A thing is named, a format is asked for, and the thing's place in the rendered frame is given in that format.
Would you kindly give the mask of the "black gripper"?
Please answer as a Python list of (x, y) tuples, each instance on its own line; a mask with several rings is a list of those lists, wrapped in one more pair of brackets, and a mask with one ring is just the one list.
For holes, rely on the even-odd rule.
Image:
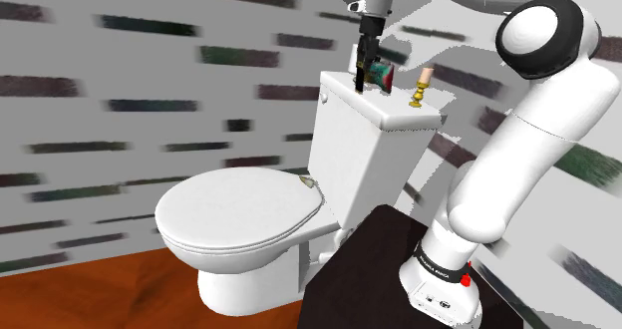
[(379, 40), (385, 28), (385, 19), (381, 17), (363, 15), (359, 24), (361, 37), (357, 47), (355, 91), (364, 92), (364, 84), (369, 82), (376, 85), (378, 72), (373, 70), (377, 58)]

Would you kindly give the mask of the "teal and red box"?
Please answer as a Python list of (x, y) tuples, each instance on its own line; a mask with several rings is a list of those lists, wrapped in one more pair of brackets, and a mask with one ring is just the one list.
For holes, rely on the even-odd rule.
[(392, 92), (394, 79), (394, 65), (390, 62), (374, 61), (366, 72), (364, 81), (368, 84), (378, 86), (383, 92)]

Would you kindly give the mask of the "gold candlestick with pink candle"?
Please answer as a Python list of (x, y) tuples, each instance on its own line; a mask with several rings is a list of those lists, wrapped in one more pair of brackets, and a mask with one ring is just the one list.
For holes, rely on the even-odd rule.
[(413, 93), (409, 105), (413, 108), (420, 108), (422, 106), (422, 100), (424, 98), (424, 92), (430, 85), (431, 78), (433, 76), (434, 69), (426, 67), (422, 70), (416, 84), (416, 90)]

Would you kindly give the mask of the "white toilet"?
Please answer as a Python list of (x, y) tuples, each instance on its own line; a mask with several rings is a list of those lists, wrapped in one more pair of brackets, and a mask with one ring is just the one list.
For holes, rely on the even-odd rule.
[(168, 249), (197, 272), (202, 302), (247, 316), (300, 300), (341, 243), (397, 201), (444, 115), (408, 92), (355, 89), (323, 72), (307, 170), (220, 168), (170, 188), (155, 207)]

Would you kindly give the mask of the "dark robot stand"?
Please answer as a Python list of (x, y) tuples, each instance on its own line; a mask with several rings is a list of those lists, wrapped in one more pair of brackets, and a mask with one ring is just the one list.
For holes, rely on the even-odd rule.
[(297, 329), (451, 329), (413, 308), (399, 280), (427, 227), (379, 205), (305, 288)]

